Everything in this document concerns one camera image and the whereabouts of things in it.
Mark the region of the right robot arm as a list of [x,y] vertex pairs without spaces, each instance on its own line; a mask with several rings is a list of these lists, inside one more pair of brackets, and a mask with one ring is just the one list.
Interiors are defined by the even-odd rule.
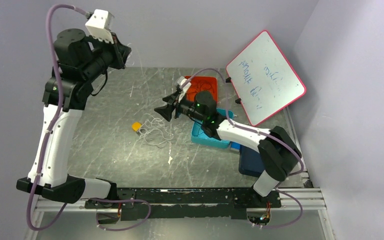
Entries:
[[269,193],[287,177],[296,174],[293,171],[296,165],[304,165],[301,152],[284,128],[262,129],[233,121],[228,114],[217,111],[217,102],[207,90],[197,93],[193,101],[181,95],[182,90],[177,89],[163,97],[165,105],[154,111],[168,122],[179,115],[198,120],[209,138],[238,143],[259,153],[264,170],[252,185],[249,197],[255,207],[267,203]]

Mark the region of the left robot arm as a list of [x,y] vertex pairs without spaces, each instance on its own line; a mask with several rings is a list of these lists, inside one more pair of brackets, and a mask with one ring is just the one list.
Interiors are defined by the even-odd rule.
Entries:
[[42,101],[43,126],[33,166],[16,188],[45,199],[73,204],[81,199],[98,199],[106,208],[119,200],[117,185],[100,178],[68,174],[68,158],[74,132],[94,95],[93,82],[108,69],[124,69],[131,48],[115,33],[108,37],[87,35],[81,29],[61,31],[51,42],[57,68],[46,82]]

